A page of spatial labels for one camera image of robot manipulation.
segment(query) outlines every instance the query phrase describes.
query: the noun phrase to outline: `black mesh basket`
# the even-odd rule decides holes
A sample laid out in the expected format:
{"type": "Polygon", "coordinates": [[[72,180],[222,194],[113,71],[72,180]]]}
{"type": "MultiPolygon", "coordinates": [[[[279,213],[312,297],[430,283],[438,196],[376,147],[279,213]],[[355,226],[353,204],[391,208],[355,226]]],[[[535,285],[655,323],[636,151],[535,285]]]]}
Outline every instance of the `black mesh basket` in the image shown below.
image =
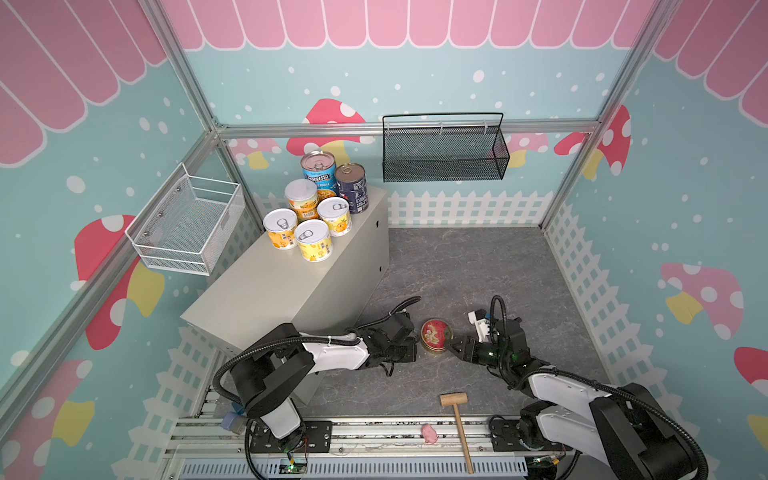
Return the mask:
{"type": "Polygon", "coordinates": [[[385,115],[384,181],[501,180],[509,163],[503,118],[500,113],[385,115]],[[413,121],[429,116],[440,121],[413,121]]]}

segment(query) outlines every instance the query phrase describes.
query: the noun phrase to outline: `metal rail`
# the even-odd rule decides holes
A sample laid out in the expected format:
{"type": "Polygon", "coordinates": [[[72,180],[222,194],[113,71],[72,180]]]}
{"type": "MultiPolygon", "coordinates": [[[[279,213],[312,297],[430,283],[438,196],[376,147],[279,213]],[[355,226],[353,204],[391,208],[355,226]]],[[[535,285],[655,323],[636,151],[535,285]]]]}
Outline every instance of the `metal rail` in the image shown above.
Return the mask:
{"type": "Polygon", "coordinates": [[[650,54],[652,53],[656,41],[661,36],[661,32],[664,31],[664,27],[672,19],[677,7],[682,0],[657,0],[651,10],[648,18],[645,22],[645,26],[638,36],[635,47],[629,52],[629,55],[624,59],[624,63],[619,70],[614,84],[611,86],[611,93],[606,98],[606,101],[598,115],[598,126],[594,132],[585,139],[584,144],[579,150],[576,158],[574,159],[568,171],[563,177],[563,181],[558,187],[557,193],[555,193],[552,202],[549,204],[549,208],[544,215],[544,219],[541,222],[541,229],[547,230],[550,223],[554,220],[560,207],[568,198],[568,195],[573,190],[578,176],[581,170],[584,168],[589,156],[597,147],[598,142],[602,140],[603,134],[611,125],[614,116],[621,106],[621,102],[624,100],[629,89],[637,80],[637,76],[640,74],[643,66],[647,62],[650,54]]]}

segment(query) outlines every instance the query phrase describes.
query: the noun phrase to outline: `teal wall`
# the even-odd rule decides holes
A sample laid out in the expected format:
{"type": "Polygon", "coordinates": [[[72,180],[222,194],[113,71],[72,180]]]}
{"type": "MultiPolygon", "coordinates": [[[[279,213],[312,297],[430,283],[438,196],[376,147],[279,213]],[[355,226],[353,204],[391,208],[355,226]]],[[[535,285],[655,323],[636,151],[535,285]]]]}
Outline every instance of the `teal wall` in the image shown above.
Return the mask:
{"type": "Polygon", "coordinates": [[[612,379],[650,387],[711,478],[765,478],[768,133],[657,58],[624,105],[624,169],[580,178],[549,237],[612,379]]]}

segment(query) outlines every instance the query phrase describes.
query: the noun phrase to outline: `progresso soup can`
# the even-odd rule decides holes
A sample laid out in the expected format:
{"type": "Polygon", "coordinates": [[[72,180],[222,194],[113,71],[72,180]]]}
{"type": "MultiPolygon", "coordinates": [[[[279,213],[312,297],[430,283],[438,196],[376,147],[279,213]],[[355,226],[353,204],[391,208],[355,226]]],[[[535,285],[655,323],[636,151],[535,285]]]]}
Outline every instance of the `progresso soup can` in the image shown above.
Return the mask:
{"type": "Polygon", "coordinates": [[[336,158],[330,152],[315,150],[301,157],[301,168],[304,177],[317,185],[318,201],[338,197],[336,186],[336,158]]]}
{"type": "Polygon", "coordinates": [[[336,169],[339,195],[349,203],[351,214],[361,214],[368,208],[366,169],[358,164],[344,164],[336,169]]]}

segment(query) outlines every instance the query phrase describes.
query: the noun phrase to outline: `wall mural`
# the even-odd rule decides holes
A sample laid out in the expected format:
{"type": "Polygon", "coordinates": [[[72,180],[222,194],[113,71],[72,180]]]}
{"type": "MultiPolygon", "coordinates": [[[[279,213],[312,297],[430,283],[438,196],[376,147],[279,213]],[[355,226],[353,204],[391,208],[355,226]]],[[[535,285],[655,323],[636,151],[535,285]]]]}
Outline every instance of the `wall mural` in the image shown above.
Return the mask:
{"type": "Polygon", "coordinates": [[[768,96],[753,90],[767,6],[683,2],[624,100],[621,174],[606,151],[614,121],[598,150],[608,162],[588,162],[548,230],[611,379],[648,387],[711,478],[768,475],[768,96]]]}

